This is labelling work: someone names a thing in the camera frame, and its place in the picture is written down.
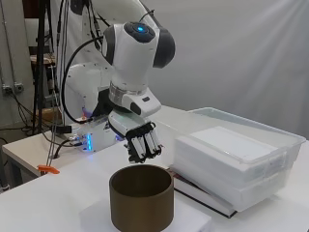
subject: cardboard tube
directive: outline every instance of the cardboard tube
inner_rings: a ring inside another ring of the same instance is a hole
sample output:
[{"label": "cardboard tube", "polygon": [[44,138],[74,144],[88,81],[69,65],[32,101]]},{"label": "cardboard tube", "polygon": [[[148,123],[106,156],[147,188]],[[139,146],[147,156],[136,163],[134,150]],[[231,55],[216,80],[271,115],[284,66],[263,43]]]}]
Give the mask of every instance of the cardboard tube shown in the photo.
[{"label": "cardboard tube", "polygon": [[163,168],[134,165],[109,181],[112,222],[122,232],[159,232],[174,218],[174,182]]}]

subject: blue light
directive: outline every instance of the blue light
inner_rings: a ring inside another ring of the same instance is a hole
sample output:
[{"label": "blue light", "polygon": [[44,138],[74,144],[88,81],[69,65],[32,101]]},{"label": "blue light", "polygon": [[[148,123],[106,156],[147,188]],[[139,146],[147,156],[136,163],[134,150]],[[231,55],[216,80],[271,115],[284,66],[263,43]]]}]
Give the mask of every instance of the blue light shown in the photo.
[{"label": "blue light", "polygon": [[93,150],[93,145],[92,145],[92,141],[91,141],[91,135],[89,133],[87,134],[87,148],[88,148],[88,151],[92,151]]},{"label": "blue light", "polygon": [[117,141],[124,141],[124,139],[121,138],[118,134],[116,134],[116,140],[117,140]]}]

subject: white box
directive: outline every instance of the white box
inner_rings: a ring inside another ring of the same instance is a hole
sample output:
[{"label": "white box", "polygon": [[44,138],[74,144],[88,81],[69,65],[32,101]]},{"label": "white box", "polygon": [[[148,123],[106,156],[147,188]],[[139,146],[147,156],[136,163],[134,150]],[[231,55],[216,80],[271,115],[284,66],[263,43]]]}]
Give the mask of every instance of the white box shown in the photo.
[{"label": "white box", "polygon": [[237,211],[284,187],[306,140],[213,108],[180,114],[164,126],[173,137],[167,164]]}]

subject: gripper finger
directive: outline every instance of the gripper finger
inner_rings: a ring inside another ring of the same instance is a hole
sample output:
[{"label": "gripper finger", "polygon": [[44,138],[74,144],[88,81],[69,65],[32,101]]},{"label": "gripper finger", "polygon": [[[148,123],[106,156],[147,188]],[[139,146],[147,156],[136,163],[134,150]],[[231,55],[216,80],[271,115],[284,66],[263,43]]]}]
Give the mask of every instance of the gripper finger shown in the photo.
[{"label": "gripper finger", "polygon": [[160,142],[158,141],[158,138],[157,138],[157,135],[156,135],[155,130],[151,130],[151,131],[150,131],[150,135],[151,135],[151,137],[152,137],[152,139],[153,139],[155,149],[156,149],[156,150],[159,150],[161,144],[160,144]]},{"label": "gripper finger", "polygon": [[144,137],[138,137],[138,141],[142,146],[143,149],[143,153],[146,154],[146,146],[145,146],[145,141],[144,141]]},{"label": "gripper finger", "polygon": [[154,154],[155,153],[155,145],[154,145],[152,136],[149,133],[146,133],[145,139],[146,139],[146,142],[149,146],[149,150],[151,151],[151,154]]},{"label": "gripper finger", "polygon": [[133,146],[136,150],[138,157],[140,159],[142,159],[144,157],[145,153],[143,152],[143,148],[142,148],[141,144],[139,143],[137,137],[132,138],[131,141],[132,141],[132,144],[133,144]]}]

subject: orange clip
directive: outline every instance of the orange clip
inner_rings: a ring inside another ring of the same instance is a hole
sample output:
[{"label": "orange clip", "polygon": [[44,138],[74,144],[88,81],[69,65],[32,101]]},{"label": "orange clip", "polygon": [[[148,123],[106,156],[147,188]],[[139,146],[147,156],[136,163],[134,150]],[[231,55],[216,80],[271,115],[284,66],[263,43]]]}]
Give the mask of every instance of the orange clip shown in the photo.
[{"label": "orange clip", "polygon": [[52,166],[39,165],[38,169],[39,169],[39,171],[50,172],[50,173],[53,173],[53,174],[59,174],[60,173],[60,171],[58,171],[56,168],[54,168]]}]

